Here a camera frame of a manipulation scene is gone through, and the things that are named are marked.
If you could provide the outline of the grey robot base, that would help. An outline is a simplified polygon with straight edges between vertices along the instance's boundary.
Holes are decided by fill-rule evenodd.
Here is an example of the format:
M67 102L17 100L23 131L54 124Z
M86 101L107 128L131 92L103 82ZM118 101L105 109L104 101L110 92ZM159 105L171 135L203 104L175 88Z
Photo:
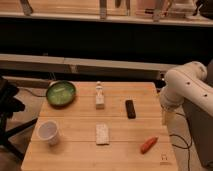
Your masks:
M189 100L184 101L183 110L200 163L213 170L213 116Z

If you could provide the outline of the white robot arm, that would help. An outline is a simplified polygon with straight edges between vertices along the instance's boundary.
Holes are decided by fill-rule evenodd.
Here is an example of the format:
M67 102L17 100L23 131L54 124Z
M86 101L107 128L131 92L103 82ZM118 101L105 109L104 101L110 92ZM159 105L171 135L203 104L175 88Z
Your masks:
M166 85L159 93L162 107L162 124L167 125L177 109L187 99L213 116L213 87L204 80L207 67L201 62L192 61L169 69L164 75Z

